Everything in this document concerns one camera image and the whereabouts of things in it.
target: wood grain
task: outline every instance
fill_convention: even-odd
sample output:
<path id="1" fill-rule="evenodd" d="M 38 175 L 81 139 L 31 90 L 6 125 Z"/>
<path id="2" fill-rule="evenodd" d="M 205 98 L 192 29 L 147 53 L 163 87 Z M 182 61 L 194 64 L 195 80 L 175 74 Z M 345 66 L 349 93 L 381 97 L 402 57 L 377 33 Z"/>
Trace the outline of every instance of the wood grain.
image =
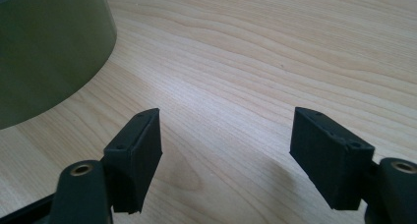
<path id="1" fill-rule="evenodd" d="M 0 131 L 0 216 L 158 107 L 164 154 L 142 214 L 115 223 L 363 223 L 289 156 L 295 106 L 417 160 L 417 0 L 108 0 L 118 29 L 70 98 Z"/>

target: light wood surface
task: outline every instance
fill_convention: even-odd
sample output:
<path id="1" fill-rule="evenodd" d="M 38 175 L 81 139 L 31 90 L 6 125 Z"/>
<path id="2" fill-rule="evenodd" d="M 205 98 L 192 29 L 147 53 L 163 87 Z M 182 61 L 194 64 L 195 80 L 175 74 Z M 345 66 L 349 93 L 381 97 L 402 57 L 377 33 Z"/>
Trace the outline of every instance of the light wood surface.
<path id="1" fill-rule="evenodd" d="M 115 223 L 363 223 L 289 155 L 295 106 L 417 160 L 417 0 L 108 0 L 118 39 L 73 96 L 0 131 L 0 216 L 54 192 L 136 113 L 161 110 L 142 214 Z"/>

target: green cylinder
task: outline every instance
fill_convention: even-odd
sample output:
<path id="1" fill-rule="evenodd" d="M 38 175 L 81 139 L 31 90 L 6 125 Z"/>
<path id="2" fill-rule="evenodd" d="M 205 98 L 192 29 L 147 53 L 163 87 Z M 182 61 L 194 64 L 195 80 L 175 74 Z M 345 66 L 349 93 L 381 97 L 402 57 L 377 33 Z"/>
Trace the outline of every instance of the green cylinder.
<path id="1" fill-rule="evenodd" d="M 0 129 L 76 92 L 115 41 L 106 0 L 0 0 Z"/>

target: table surface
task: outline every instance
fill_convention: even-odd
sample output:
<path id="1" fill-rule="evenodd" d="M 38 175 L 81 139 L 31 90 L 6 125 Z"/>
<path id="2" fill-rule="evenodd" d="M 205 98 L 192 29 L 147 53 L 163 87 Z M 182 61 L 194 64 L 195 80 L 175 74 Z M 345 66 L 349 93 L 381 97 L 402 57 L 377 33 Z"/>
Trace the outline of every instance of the table surface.
<path id="1" fill-rule="evenodd" d="M 0 131 L 0 216 L 160 108 L 143 213 L 115 223 L 363 223 L 331 210 L 289 155 L 294 107 L 417 160 L 417 0 L 108 0 L 118 39 L 53 109 Z"/>

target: green container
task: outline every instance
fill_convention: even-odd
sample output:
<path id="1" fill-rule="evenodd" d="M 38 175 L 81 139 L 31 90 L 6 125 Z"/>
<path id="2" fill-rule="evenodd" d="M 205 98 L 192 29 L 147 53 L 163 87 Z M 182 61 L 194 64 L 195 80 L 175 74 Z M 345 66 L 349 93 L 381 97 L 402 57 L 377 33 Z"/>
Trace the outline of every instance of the green container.
<path id="1" fill-rule="evenodd" d="M 0 0 L 0 129 L 76 92 L 115 41 L 106 0 Z"/>

